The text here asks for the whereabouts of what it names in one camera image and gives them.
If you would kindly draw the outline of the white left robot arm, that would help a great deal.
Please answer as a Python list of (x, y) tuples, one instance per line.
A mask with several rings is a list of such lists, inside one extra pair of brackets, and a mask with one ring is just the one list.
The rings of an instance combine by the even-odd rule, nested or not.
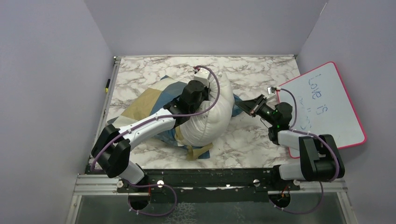
[(134, 191), (146, 188), (144, 170), (130, 161), (130, 152), (155, 135), (174, 129), (199, 115), (198, 109), (209, 96), (209, 88), (197, 80), (190, 81), (182, 93), (149, 117), (130, 125), (116, 128), (106, 126), (98, 137), (91, 155), (91, 171), (100, 165), (109, 178), (120, 177), (129, 182)]

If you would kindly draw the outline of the white pillow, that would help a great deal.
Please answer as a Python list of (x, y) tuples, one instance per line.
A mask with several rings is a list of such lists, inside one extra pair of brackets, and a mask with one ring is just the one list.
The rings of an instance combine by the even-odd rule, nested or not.
[(184, 124), (175, 128), (178, 146), (204, 147), (213, 143), (227, 129), (232, 117), (234, 96), (227, 74), (218, 76), (219, 99), (206, 113), (190, 117)]

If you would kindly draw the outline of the blue yellow patchwork pillowcase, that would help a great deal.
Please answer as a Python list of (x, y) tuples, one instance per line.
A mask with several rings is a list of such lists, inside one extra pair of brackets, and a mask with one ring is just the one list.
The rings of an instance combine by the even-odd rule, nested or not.
[[(122, 127), (144, 119), (163, 108), (165, 104), (180, 95), (185, 86), (186, 83), (184, 82), (179, 82), (173, 78), (164, 76), (160, 81), (151, 85), (138, 98), (133, 100), (132, 104), (129, 105), (120, 116), (108, 120), (107, 124), (112, 124), (115, 127)], [(212, 103), (216, 103), (219, 99), (219, 91), (220, 86), (217, 86), (217, 82), (211, 78), (209, 99), (201, 104), (198, 112), (207, 109), (212, 105)], [(241, 114), (243, 111), (235, 105), (235, 102), (239, 101), (240, 98), (235, 94), (233, 96), (234, 105), (232, 117), (235, 117)], [(209, 151), (211, 148), (213, 148), (213, 143), (204, 147), (178, 146), (177, 141), (175, 140), (175, 129), (159, 133), (155, 135), (154, 138), (159, 139), (168, 145), (186, 149), (188, 151), (187, 159), (190, 161), (209, 158)]]

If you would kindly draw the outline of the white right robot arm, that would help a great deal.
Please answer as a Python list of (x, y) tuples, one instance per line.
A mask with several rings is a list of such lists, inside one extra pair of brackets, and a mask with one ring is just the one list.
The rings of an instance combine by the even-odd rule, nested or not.
[(292, 129), (293, 107), (289, 103), (281, 102), (271, 108), (267, 99), (260, 95), (235, 104), (251, 117), (259, 116), (270, 124), (268, 137), (272, 143), (299, 151), (299, 162), (274, 167), (277, 173), (269, 178), (272, 188), (281, 190), (288, 180), (331, 182), (344, 176), (345, 166), (333, 136)]

